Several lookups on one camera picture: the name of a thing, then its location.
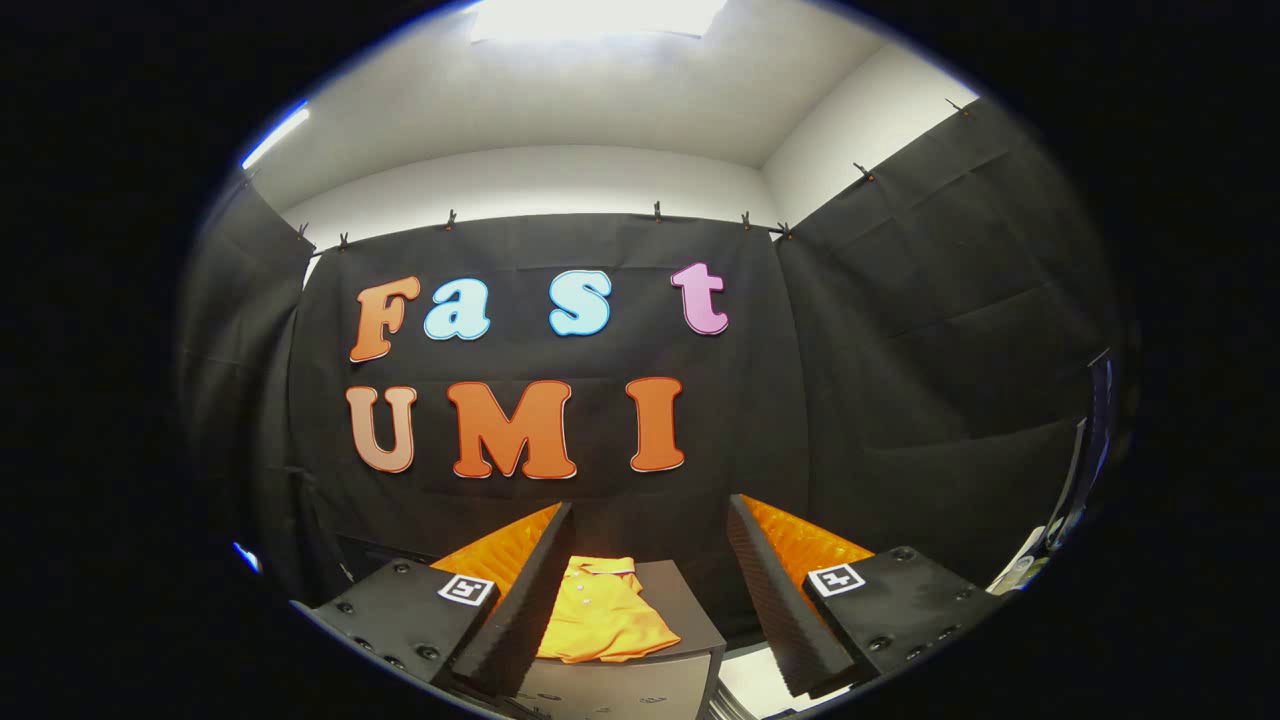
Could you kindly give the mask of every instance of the wrinkled fabric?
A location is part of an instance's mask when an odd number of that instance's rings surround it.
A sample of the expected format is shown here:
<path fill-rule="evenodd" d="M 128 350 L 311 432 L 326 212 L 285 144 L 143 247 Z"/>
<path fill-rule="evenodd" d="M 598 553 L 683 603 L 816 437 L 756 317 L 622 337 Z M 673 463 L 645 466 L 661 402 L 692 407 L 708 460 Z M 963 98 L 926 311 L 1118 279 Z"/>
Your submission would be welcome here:
<path fill-rule="evenodd" d="M 625 662 L 678 643 L 635 571 L 630 557 L 571 557 L 538 657 Z"/>

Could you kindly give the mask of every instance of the white wall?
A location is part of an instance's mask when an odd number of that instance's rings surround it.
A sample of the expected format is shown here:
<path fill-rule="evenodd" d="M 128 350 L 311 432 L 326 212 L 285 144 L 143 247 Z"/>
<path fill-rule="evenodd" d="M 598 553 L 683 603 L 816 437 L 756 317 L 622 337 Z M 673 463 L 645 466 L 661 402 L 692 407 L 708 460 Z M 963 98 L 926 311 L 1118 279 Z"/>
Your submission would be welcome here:
<path fill-rule="evenodd" d="M 792 225 L 920 137 L 972 90 L 910 50 L 886 44 L 854 69 L 764 164 L 773 200 Z"/>
<path fill-rule="evenodd" d="M 591 145 L 508 147 L 403 165 L 364 177 L 280 213 L 310 223 L 317 249 L 457 222 L 567 213 L 653 213 L 777 223 L 760 170 L 705 158 Z"/>

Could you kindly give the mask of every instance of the foam letter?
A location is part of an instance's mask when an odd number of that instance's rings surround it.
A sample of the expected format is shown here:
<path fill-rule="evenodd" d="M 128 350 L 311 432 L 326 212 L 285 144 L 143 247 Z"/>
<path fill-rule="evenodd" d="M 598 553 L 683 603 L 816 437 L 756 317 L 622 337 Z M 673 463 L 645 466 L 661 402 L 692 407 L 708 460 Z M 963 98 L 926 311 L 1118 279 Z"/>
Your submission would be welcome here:
<path fill-rule="evenodd" d="M 599 270 L 570 270 L 552 281 L 552 329 L 558 336 L 595 334 L 609 322 L 609 301 L 613 292 L 609 275 Z"/>
<path fill-rule="evenodd" d="M 564 402 L 572 391 L 562 382 L 538 380 L 525 388 L 511 420 L 498 406 L 489 386 L 457 383 L 448 396 L 458 409 L 458 461 L 453 473 L 461 478 L 488 478 L 493 466 L 485 462 L 484 447 L 508 478 L 516 471 L 520 454 L 529 445 L 526 478 L 559 480 L 577 474 L 577 466 L 564 448 Z"/>
<path fill-rule="evenodd" d="M 356 347 L 351 348 L 352 363 L 364 363 L 390 352 L 392 343 L 383 337 L 383 325 L 387 332 L 394 333 L 399 332 L 399 325 L 404 322 L 404 300 L 396 296 L 403 295 L 413 300 L 420 291 L 421 286 L 413 277 L 360 291 L 356 296 L 360 301 L 360 324 L 356 328 Z"/>
<path fill-rule="evenodd" d="M 484 316 L 485 302 L 489 301 L 489 286 L 474 278 L 448 282 L 436 288 L 431 296 L 436 305 L 422 320 L 422 331 L 431 340 L 449 340 L 458 336 L 462 340 L 475 340 L 489 329 L 489 318 Z"/>
<path fill-rule="evenodd" d="M 413 462 L 413 420 L 410 416 L 410 406 L 417 400 L 417 391 L 411 387 L 387 388 L 387 404 L 392 406 L 392 428 L 396 430 L 396 447 L 389 452 L 378 447 L 378 439 L 374 437 L 376 400 L 378 391 L 371 387 L 347 388 L 351 434 L 356 438 L 356 452 L 375 470 L 402 473 Z"/>
<path fill-rule="evenodd" d="M 692 265 L 671 275 L 671 284 L 681 290 L 685 322 L 699 334 L 719 334 L 728 327 L 728 315 L 712 307 L 712 291 L 724 290 L 724 278 L 707 274 L 707 263 Z"/>
<path fill-rule="evenodd" d="M 676 396 L 684 389 L 673 378 L 640 378 L 627 383 L 627 395 L 636 401 L 636 455 L 631 469 L 637 473 L 672 470 L 685 464 L 676 450 Z"/>

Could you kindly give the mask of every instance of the pink letter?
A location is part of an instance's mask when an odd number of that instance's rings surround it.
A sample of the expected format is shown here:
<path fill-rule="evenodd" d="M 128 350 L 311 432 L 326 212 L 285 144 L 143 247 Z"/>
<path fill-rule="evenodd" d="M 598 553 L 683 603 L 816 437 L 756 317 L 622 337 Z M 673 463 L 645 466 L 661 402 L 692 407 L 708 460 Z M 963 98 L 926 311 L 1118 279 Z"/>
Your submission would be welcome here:
<path fill-rule="evenodd" d="M 671 275 L 671 284 L 681 290 L 685 300 L 685 322 L 699 334 L 719 334 L 728 327 L 728 315 L 712 307 L 712 291 L 724 290 L 724 278 L 707 273 L 707 263 L 692 265 Z"/>

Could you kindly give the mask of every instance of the light blue letter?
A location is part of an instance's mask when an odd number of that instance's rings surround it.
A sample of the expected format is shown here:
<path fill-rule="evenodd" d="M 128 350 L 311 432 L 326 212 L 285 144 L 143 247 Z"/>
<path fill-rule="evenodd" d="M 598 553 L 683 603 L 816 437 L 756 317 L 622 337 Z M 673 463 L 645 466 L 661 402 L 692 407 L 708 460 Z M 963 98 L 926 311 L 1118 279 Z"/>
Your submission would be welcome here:
<path fill-rule="evenodd" d="M 489 329 L 489 318 L 484 316 L 489 287 L 477 279 L 447 282 L 436 288 L 431 301 L 436 306 L 422 320 L 422 331 L 431 340 L 449 340 L 453 336 L 475 340 Z"/>
<path fill-rule="evenodd" d="M 570 270 L 552 281 L 552 329 L 558 336 L 595 334 L 609 322 L 609 301 L 613 292 L 609 275 L 599 270 Z"/>

